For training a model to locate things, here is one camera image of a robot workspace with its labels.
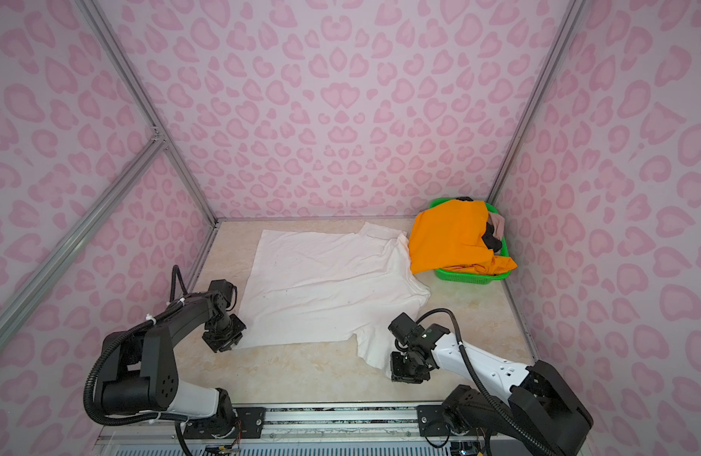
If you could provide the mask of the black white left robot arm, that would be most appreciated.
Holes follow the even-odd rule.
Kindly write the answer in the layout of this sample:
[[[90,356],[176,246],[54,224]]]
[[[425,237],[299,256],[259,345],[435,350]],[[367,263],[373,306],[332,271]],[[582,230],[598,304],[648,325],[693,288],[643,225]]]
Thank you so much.
[[[212,352],[236,346],[246,328],[232,312],[237,297],[234,284],[214,280],[207,291],[176,298],[155,317],[109,334],[86,378],[82,404],[88,417],[110,427],[172,421],[211,437],[234,431],[238,416],[227,391],[182,381],[175,347],[198,327]]]

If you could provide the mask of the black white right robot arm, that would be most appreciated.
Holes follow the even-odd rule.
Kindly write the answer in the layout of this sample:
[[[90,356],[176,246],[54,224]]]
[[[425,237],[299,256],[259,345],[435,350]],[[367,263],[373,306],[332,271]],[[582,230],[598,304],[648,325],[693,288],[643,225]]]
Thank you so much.
[[[493,437],[520,442],[531,455],[577,455],[594,419],[550,364],[514,363],[464,342],[457,318],[452,327],[423,326],[406,313],[390,323],[395,349],[392,381],[422,384],[434,371],[466,379],[439,405],[417,407],[418,429],[434,448],[453,455],[490,455]]]

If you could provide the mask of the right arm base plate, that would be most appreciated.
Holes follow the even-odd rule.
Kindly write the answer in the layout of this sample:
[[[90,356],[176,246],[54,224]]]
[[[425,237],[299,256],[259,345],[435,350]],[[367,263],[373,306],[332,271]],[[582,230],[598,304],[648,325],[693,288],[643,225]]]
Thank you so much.
[[[419,405],[415,408],[419,434],[422,437],[451,437],[449,418],[442,405]]]

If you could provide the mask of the white t-shirt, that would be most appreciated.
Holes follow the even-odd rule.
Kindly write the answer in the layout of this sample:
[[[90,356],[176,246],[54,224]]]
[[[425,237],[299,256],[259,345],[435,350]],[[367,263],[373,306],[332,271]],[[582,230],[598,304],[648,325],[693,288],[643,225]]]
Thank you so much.
[[[240,348],[357,341],[357,354],[387,372],[388,326],[418,315],[430,289],[411,273],[404,232],[365,223],[357,233],[266,230],[238,308]]]

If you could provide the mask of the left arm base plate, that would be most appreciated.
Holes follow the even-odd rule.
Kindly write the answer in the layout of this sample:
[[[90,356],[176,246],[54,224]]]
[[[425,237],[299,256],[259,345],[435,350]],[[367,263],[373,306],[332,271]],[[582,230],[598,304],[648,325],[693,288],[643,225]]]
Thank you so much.
[[[259,439],[264,427],[266,408],[235,408],[233,415],[220,410],[216,415],[190,420],[183,431],[189,440]]]

